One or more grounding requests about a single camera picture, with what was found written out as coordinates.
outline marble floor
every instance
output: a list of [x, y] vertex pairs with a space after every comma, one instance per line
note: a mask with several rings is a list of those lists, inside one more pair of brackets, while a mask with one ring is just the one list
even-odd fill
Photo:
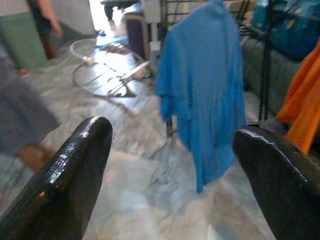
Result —
[[[179, 140], [167, 139], [152, 79], [130, 82], [137, 97], [96, 97], [73, 84], [81, 63], [66, 45], [26, 81], [61, 123], [44, 140], [55, 149], [85, 118], [104, 116], [112, 124], [112, 150], [85, 240], [275, 239], [238, 163], [196, 193], [192, 156]], [[255, 121], [258, 100], [244, 96], [247, 119]], [[274, 120], [265, 127], [281, 132]]]

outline orange cloth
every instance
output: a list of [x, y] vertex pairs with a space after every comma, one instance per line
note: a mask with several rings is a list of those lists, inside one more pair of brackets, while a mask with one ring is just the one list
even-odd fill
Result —
[[292, 124], [286, 138], [308, 153], [320, 122], [320, 40], [303, 60], [276, 118]]

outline teal bag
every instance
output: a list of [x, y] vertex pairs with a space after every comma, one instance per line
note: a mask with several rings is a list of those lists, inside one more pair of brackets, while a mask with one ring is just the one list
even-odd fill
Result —
[[[320, 1], [276, 1], [273, 9], [272, 46], [293, 60], [303, 60], [320, 36]], [[265, 31], [266, 18], [267, 6], [257, 1], [252, 26]]]

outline blue cloth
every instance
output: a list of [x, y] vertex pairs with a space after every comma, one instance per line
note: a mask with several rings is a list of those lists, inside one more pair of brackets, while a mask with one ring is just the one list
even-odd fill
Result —
[[233, 134], [246, 125], [240, 37], [223, 0], [209, 0], [167, 34], [155, 94], [163, 119], [177, 116], [201, 192], [234, 163]]

